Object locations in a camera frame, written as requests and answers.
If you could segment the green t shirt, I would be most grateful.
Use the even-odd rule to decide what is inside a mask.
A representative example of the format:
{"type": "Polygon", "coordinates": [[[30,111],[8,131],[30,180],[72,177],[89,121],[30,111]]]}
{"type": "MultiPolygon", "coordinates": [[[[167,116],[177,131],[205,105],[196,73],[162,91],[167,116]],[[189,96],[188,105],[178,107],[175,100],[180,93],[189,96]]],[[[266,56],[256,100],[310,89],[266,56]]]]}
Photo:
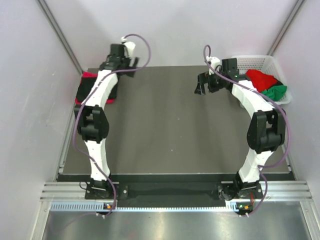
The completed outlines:
{"type": "Polygon", "coordinates": [[[264,96],[267,96],[272,101],[278,102],[285,96],[286,92],[287,92],[286,85],[274,85],[269,89],[262,91],[261,93],[264,96]]]}

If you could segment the red t shirt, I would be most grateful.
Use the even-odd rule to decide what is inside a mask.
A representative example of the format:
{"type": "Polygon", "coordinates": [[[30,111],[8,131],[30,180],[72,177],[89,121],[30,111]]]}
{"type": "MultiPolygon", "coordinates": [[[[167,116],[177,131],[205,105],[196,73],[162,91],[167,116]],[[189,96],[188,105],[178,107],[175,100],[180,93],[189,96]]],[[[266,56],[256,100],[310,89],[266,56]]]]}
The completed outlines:
{"type": "Polygon", "coordinates": [[[259,70],[249,69],[245,74],[249,77],[252,85],[260,93],[268,90],[278,83],[278,80],[272,75],[265,74],[259,70]]]}

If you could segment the white plastic basket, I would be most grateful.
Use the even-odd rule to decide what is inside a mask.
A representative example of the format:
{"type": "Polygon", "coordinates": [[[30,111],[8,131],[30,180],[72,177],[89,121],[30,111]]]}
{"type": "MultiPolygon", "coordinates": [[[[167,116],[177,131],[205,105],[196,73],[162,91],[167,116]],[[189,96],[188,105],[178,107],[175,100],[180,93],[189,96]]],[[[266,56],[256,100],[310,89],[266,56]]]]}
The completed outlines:
{"type": "Polygon", "coordinates": [[[270,55],[234,55],[233,57],[237,59],[237,68],[241,74],[246,74],[247,70],[258,70],[281,81],[287,86],[287,91],[280,101],[275,102],[278,105],[286,105],[291,102],[292,96],[287,81],[274,57],[270,55]]]}

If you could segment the black shirt in basket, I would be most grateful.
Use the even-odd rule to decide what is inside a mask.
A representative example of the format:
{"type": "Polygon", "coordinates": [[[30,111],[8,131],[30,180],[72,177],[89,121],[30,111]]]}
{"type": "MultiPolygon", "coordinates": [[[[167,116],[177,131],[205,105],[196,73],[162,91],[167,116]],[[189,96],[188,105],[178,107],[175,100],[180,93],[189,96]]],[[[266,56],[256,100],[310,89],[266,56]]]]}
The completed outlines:
{"type": "Polygon", "coordinates": [[[283,85],[284,85],[284,84],[283,84],[281,81],[279,81],[279,80],[276,79],[276,83],[273,85],[273,87],[283,86],[283,85]]]}

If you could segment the aluminium rail frame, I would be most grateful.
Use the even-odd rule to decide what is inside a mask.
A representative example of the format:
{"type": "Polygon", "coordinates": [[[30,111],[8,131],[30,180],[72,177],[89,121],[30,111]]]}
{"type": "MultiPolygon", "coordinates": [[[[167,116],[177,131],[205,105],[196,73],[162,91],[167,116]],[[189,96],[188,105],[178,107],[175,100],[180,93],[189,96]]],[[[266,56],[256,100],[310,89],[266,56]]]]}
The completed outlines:
{"type": "MultiPolygon", "coordinates": [[[[76,182],[47,182],[44,184],[40,200],[42,201],[83,201],[83,200],[112,200],[113,195],[105,196],[97,190],[85,190],[84,183],[76,182]]],[[[209,197],[219,199],[219,187],[215,183],[204,182],[186,184],[179,182],[177,186],[173,183],[163,182],[138,182],[138,183],[116,183],[115,193],[117,200],[128,200],[136,196],[164,196],[168,198],[192,196],[209,197]]],[[[303,181],[268,181],[262,182],[254,193],[254,199],[264,198],[265,201],[295,202],[309,201],[312,199],[311,192],[306,182],[303,181]]]]}

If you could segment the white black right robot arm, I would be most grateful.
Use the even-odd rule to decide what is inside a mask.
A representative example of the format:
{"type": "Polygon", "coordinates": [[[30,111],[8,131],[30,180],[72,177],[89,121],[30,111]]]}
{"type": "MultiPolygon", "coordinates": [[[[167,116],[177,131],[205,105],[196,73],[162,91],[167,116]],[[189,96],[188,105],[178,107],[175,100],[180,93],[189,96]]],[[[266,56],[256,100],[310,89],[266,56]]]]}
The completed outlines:
{"type": "Polygon", "coordinates": [[[220,185],[219,196],[230,201],[245,198],[258,190],[260,172],[268,158],[284,143],[286,123],[282,113],[263,97],[255,93],[252,81],[245,74],[236,75],[233,84],[209,72],[197,76],[195,94],[205,95],[206,90],[215,93],[227,89],[239,100],[251,120],[246,134],[249,147],[245,161],[235,174],[232,184],[220,185]]]}

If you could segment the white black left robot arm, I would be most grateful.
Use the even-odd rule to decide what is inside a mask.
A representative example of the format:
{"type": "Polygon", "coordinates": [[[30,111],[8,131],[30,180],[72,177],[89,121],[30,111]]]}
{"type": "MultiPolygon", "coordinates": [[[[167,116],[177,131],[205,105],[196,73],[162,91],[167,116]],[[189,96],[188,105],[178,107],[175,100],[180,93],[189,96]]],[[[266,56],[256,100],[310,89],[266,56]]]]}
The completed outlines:
{"type": "Polygon", "coordinates": [[[138,62],[137,57],[133,65],[130,65],[129,57],[109,56],[101,65],[88,95],[75,105],[75,132],[85,143],[86,155],[91,166],[90,180],[86,186],[86,199],[111,199],[117,195],[107,163],[106,139],[110,125],[104,108],[120,76],[125,74],[133,77],[138,62]]]}

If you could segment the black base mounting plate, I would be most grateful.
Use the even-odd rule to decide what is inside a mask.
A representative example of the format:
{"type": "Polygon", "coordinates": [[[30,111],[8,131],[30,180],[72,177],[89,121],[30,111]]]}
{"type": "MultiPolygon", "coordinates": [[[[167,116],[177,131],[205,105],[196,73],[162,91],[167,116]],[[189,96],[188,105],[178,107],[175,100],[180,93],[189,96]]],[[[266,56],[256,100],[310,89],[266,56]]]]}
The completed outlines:
{"type": "Polygon", "coordinates": [[[238,188],[233,182],[120,182],[116,183],[115,189],[107,184],[103,188],[88,184],[86,199],[110,199],[128,201],[138,197],[160,198],[168,201],[173,197],[172,202],[190,200],[199,197],[213,201],[231,201],[235,199],[260,199],[262,188],[259,183],[254,183],[250,188],[238,188]]]}

